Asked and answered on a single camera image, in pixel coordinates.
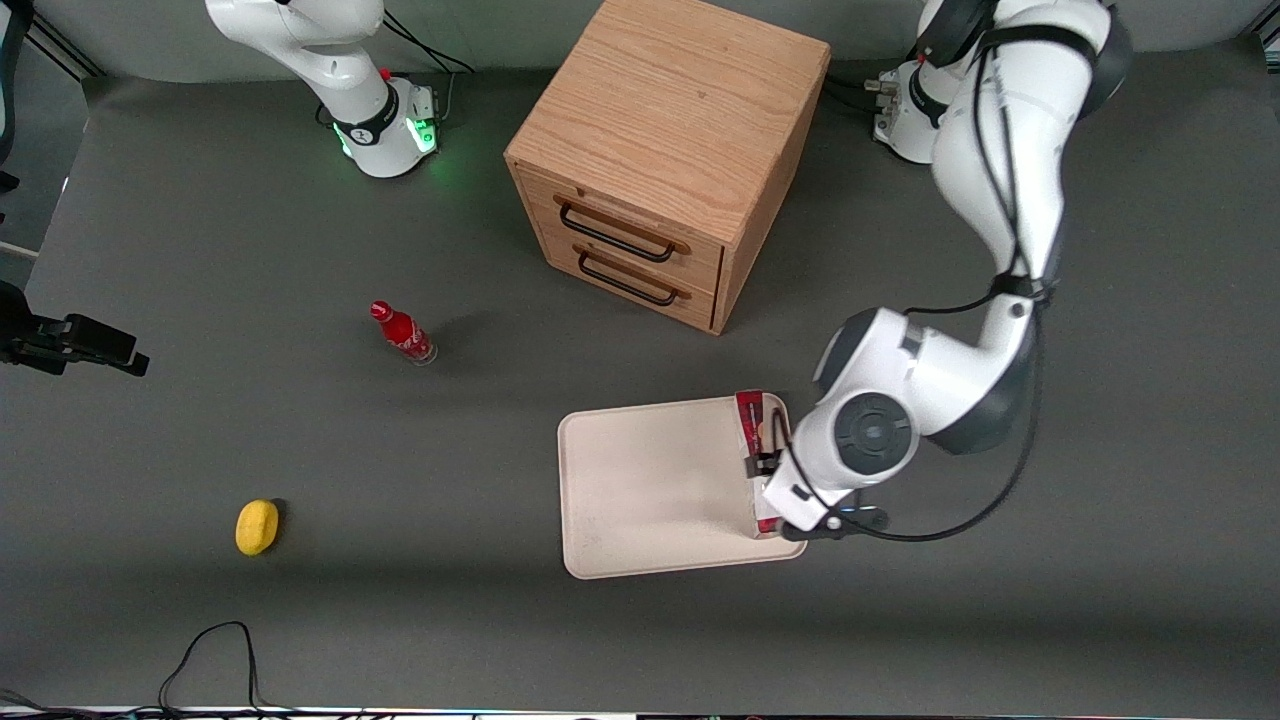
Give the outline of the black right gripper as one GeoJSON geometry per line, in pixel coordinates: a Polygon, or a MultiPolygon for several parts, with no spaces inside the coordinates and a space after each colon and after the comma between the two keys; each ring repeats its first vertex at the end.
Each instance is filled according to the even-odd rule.
{"type": "Polygon", "coordinates": [[[90,316],[67,316],[67,361],[42,345],[41,320],[24,292],[1,283],[1,363],[44,373],[64,373],[67,363],[90,363],[145,377],[150,356],[136,350],[136,337],[90,316]]]}

